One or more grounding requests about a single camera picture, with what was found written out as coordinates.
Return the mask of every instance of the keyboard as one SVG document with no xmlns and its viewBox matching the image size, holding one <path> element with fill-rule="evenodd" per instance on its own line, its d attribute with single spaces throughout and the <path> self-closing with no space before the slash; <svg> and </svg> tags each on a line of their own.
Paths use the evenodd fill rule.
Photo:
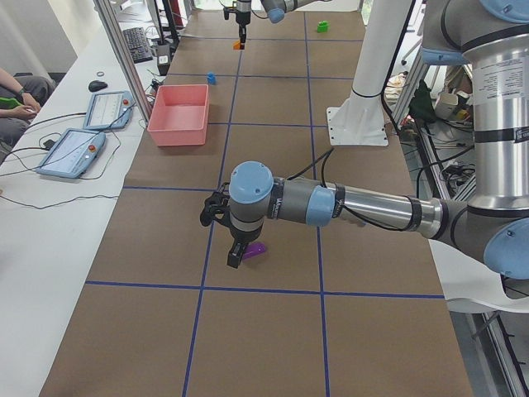
<svg viewBox="0 0 529 397">
<path fill-rule="evenodd" d="M 152 60 L 150 53 L 150 46 L 145 31 L 142 27 L 132 27 L 123 31 L 125 41 L 129 46 L 129 52 L 132 55 L 132 60 L 135 64 Z"/>
</svg>

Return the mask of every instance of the green object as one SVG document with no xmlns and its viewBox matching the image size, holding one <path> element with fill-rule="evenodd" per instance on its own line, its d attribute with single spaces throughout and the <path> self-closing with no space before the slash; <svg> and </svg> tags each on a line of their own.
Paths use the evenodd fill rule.
<svg viewBox="0 0 529 397">
<path fill-rule="evenodd" d="M 21 106 L 21 103 L 16 98 L 1 98 L 0 97 L 0 109 L 13 109 L 17 106 Z"/>
<path fill-rule="evenodd" d="M 329 22 L 327 21 L 319 21 L 317 23 L 317 32 L 322 33 L 323 31 L 329 30 Z"/>
<path fill-rule="evenodd" d="M 421 119 L 424 122 L 436 121 L 436 113 L 431 104 L 430 91 L 424 80 L 421 80 L 410 102 L 410 116 L 415 120 Z"/>
</svg>

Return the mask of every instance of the blue joint cap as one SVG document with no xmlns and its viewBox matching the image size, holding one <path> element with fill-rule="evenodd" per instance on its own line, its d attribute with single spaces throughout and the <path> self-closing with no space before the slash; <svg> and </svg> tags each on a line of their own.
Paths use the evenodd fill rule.
<svg viewBox="0 0 529 397">
<path fill-rule="evenodd" d="M 230 197 L 241 204 L 258 203 L 272 191 L 274 177 L 258 161 L 239 164 L 231 173 Z"/>
<path fill-rule="evenodd" d="M 508 224 L 485 247 L 484 264 L 512 279 L 529 279 L 529 218 Z"/>
<path fill-rule="evenodd" d="M 272 23 L 281 22 L 284 19 L 284 11 L 281 8 L 272 8 L 268 11 L 268 19 Z"/>
<path fill-rule="evenodd" d="M 463 54 L 456 51 L 430 50 L 421 48 L 422 61 L 427 65 L 466 65 L 469 63 Z"/>
<path fill-rule="evenodd" d="M 326 226 L 334 211 L 334 193 L 322 186 L 314 188 L 308 200 L 305 223 L 310 226 Z"/>
<path fill-rule="evenodd" d="M 512 23 L 529 23 L 527 0 L 480 0 L 485 9 L 496 18 Z"/>
</svg>

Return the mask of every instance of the computer mouse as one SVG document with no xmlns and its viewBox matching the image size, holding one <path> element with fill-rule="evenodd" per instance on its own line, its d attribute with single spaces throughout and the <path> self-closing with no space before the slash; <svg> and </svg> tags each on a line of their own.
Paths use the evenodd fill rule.
<svg viewBox="0 0 529 397">
<path fill-rule="evenodd" d="M 88 85 L 88 91 L 91 93 L 95 93 L 96 91 L 99 91 L 100 89 L 108 87 L 108 84 L 101 80 L 94 80 L 91 81 Z"/>
</svg>

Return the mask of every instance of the pink plastic bin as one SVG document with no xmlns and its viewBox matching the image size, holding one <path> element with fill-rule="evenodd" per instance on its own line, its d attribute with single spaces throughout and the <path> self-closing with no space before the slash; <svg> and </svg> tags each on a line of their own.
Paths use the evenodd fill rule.
<svg viewBox="0 0 529 397">
<path fill-rule="evenodd" d="M 157 146 L 206 143 L 209 97 L 207 84 L 162 85 L 147 131 Z"/>
</svg>

